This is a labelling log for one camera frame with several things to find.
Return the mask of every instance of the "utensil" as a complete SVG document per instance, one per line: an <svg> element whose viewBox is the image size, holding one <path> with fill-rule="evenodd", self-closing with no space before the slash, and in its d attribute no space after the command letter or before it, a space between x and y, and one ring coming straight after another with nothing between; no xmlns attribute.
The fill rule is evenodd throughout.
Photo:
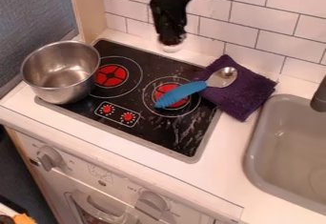
<svg viewBox="0 0 326 224"><path fill-rule="evenodd" d="M52 104L66 104L90 94L99 64L94 47L62 41L32 52L20 72L38 97Z"/></svg>
<svg viewBox="0 0 326 224"><path fill-rule="evenodd" d="M229 87L237 78L236 68L226 67L218 70L207 81L196 81L181 85L170 92L166 92L160 97L155 107L158 109L166 108L177 101L190 96L196 92L201 92L207 87L217 87L220 89Z"/></svg>

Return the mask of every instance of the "blue handle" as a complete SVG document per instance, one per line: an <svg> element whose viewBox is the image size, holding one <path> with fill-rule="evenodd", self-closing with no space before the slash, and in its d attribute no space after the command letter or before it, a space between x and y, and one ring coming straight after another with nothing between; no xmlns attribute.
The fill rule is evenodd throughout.
<svg viewBox="0 0 326 224"><path fill-rule="evenodd" d="M193 93L201 92L206 88L207 83L205 81L181 85L170 92L164 93L163 96L156 101L155 107L158 109L169 107L179 100L192 95Z"/></svg>

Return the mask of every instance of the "red burner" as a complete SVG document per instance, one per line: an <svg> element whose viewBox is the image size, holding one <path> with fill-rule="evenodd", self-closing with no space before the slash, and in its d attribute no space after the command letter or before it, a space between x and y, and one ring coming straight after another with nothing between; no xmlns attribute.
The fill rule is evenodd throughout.
<svg viewBox="0 0 326 224"><path fill-rule="evenodd" d="M133 115L132 115L132 113L130 113L130 112L125 113L125 114L123 115L123 119L124 119L125 121L131 121L131 120L133 120Z"/></svg>
<svg viewBox="0 0 326 224"><path fill-rule="evenodd" d="M95 75L95 82L101 87L112 88L122 84L127 79L127 70L117 65L101 67Z"/></svg>
<svg viewBox="0 0 326 224"><path fill-rule="evenodd" d="M103 107L103 112L104 113L110 113L112 111L112 106L104 106Z"/></svg>
<svg viewBox="0 0 326 224"><path fill-rule="evenodd" d="M168 84L164 84L162 86L159 86L156 89L155 94L154 94L155 101L157 101L161 96L163 96L164 93L169 92L169 91L175 89L176 87L179 87L179 84L168 83ZM176 109L176 108L182 107L182 106L184 106L185 104L188 103L189 99L190 99L189 96L185 97L185 98L179 100L178 102L172 104L168 108Z"/></svg>

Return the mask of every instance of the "orange object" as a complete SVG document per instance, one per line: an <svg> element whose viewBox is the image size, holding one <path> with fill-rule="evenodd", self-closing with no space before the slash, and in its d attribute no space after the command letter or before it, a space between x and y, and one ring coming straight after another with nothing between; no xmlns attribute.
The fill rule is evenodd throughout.
<svg viewBox="0 0 326 224"><path fill-rule="evenodd" d="M17 214L13 217L15 224L36 224L36 222L26 214Z"/></svg>

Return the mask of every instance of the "faucet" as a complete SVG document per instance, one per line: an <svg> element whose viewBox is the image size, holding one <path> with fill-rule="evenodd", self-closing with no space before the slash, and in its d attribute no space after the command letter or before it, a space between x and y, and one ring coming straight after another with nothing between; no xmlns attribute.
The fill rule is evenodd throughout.
<svg viewBox="0 0 326 224"><path fill-rule="evenodd" d="M326 76L316 90L310 106L317 112L326 112Z"/></svg>

